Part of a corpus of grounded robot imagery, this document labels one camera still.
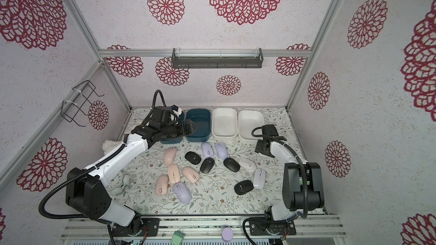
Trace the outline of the white mouse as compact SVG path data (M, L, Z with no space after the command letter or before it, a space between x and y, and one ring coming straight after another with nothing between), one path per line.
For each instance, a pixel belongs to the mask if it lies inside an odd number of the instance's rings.
M257 168L253 176L253 187L255 189L263 189L266 181L266 170Z
M255 172L257 169L255 163L247 158L240 159L239 164L247 172Z

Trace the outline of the large purple mouse bottom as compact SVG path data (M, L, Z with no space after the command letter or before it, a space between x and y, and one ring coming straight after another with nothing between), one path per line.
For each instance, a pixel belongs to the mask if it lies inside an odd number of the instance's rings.
M174 193L182 204L187 204L191 201L192 195L184 182L176 183L173 186Z

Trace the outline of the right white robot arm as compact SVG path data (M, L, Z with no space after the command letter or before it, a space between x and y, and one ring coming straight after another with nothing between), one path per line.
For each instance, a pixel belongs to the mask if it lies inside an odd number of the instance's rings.
M321 167L308 162L284 141L258 140L255 152L277 159L283 164L282 199L270 206L265 217L270 221L291 221L306 218L310 211L324 207Z

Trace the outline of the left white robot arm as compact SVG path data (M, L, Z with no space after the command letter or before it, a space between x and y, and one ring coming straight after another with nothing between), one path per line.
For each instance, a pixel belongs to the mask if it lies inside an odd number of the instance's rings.
M109 182L155 143L187 136L197 129L198 124L192 120L171 125L150 121L136 126L117 149L83 170L74 168L68 173L67 205L91 220L130 226L137 220L137 213L111 198L106 189Z

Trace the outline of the teal storage box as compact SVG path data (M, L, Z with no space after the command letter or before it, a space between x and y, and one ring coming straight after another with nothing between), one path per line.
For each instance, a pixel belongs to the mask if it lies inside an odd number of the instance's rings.
M211 135L211 111L205 108L190 109L186 112L186 120L195 124L195 132L186 136L188 142L206 142Z
M185 113L175 112L174 115L169 115L169 121L164 126L164 135L162 136L160 143L162 144L176 144L182 141L182 137L186 132Z

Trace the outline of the left white storage box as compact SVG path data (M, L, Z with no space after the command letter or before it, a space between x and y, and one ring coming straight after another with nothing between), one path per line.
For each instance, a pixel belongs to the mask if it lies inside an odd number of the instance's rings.
M212 111L212 135L217 141L231 142L238 135L237 111L216 108Z

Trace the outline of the pink mouse top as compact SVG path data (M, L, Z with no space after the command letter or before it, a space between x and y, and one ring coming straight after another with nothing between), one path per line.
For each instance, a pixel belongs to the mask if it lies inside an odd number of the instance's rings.
M174 163L174 159L177 155L178 149L176 147L169 147L165 150L164 157L163 157L163 163L166 166L170 166Z

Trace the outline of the pink mouse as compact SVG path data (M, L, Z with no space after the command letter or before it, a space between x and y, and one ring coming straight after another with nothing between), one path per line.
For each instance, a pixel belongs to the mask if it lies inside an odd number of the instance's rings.
M167 175L161 175L156 182L156 195L165 196L168 192L169 177Z
M190 166L186 166L182 169L182 175L191 183L196 183L200 179L199 173Z
M168 166L168 177L171 184L176 184L181 181L179 168L176 164L171 164Z
M174 163L174 159L177 155L178 149L176 147L169 147L165 150L164 157L163 157L163 163L166 166L170 166Z

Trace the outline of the black mouse centre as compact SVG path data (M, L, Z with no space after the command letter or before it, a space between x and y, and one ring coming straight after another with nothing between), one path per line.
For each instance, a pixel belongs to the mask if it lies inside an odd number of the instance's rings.
M211 172L214 165L215 165L215 160L213 158L211 157L206 158L200 167L201 173L208 174L209 172Z

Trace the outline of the pink mouse right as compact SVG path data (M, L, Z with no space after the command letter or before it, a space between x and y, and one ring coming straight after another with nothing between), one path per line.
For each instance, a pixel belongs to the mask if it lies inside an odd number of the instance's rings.
M186 166L182 169L182 175L191 183L196 183L200 179L199 173L190 166Z

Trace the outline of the pink mouse middle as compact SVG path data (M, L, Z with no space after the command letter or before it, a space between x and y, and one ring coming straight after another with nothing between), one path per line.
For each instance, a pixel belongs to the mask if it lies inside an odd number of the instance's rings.
M171 164L168 166L168 177L171 184L176 184L181 181L179 168L176 164Z

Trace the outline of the floral table mat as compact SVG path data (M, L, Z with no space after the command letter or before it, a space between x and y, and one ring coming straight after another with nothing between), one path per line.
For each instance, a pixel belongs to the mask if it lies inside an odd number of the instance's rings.
M262 214L269 206L280 202L283 186L284 165L275 158L255 152L255 145L244 144L239 138L226 143L229 156L239 162L246 158L257 168L266 171L265 185L245 195L238 195L234 186L243 180L253 180L253 174L245 169L232 172L223 160L213 156L212 170L200 173L200 180L191 183L181 176L181 182L192 195L189 203L183 204L170 184L164 196L156 194L156 184L161 175L168 173L163 157L169 144L158 142L149 150L132 160L123 171L131 177L130 184L114 199L141 214Z

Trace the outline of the pink mouse bottom left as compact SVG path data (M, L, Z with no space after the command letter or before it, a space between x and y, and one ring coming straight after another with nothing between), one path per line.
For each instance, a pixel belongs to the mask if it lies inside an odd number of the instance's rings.
M165 196L168 192L169 177L167 175L161 175L156 182L156 195Z

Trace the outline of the white plush dog toy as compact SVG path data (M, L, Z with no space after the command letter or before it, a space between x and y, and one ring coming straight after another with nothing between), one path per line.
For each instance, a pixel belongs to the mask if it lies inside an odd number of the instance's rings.
M113 150L118 149L122 143L122 141L105 140L102 144L103 155L108 155Z

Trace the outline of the purple round cap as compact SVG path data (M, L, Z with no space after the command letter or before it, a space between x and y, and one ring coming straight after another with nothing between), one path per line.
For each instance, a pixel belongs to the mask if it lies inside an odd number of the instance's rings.
M221 238L224 242L230 242L234 237L233 230L231 228L224 228L221 234Z

